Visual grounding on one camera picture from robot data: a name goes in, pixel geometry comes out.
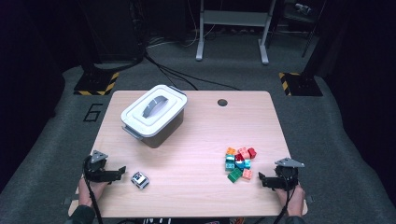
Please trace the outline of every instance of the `orange block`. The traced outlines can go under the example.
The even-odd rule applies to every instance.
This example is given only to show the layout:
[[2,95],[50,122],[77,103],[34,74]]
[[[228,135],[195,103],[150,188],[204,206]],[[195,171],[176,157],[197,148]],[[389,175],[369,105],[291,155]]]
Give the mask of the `orange block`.
[[225,153],[225,154],[228,154],[228,155],[235,155],[235,149],[234,148],[232,148],[232,147],[228,147],[227,148],[227,152]]

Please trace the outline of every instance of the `container lid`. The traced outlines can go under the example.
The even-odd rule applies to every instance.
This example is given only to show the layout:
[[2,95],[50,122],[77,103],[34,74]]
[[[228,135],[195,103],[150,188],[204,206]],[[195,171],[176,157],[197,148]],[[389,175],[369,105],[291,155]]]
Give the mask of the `container lid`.
[[128,106],[121,120],[143,137],[151,137],[177,116],[186,103],[187,96],[178,89],[158,85]]

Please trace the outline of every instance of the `black curtain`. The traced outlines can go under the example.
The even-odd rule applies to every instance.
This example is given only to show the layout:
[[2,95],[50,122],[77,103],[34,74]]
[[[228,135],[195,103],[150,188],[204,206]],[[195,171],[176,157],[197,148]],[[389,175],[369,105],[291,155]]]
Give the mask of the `black curtain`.
[[356,1],[326,82],[344,128],[396,205],[396,20],[393,1]]
[[[54,109],[64,90],[63,71],[80,64],[79,54],[94,62],[95,50],[76,1],[3,0],[0,11],[3,190],[48,119],[56,116]],[[75,32],[70,23],[76,25]],[[82,36],[84,52],[75,52],[77,44],[70,34]]]

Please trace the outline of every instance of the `red block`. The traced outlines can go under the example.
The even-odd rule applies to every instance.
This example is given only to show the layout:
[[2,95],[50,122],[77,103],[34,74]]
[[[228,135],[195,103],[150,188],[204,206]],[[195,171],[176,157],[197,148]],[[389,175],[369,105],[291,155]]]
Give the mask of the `red block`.
[[253,147],[251,147],[250,149],[247,150],[248,154],[250,154],[250,158],[254,159],[257,155],[256,151],[254,150]]
[[238,153],[235,155],[235,160],[236,161],[244,161],[244,157],[240,153]]

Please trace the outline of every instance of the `pink block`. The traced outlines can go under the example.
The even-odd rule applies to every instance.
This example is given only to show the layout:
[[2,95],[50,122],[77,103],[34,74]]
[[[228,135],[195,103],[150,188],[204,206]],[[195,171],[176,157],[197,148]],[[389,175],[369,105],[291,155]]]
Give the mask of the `pink block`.
[[241,153],[244,160],[250,160],[250,154],[248,154],[248,150],[245,147],[238,149],[239,153]]
[[248,169],[244,169],[244,173],[242,173],[242,178],[246,180],[250,180],[252,176],[252,171]]

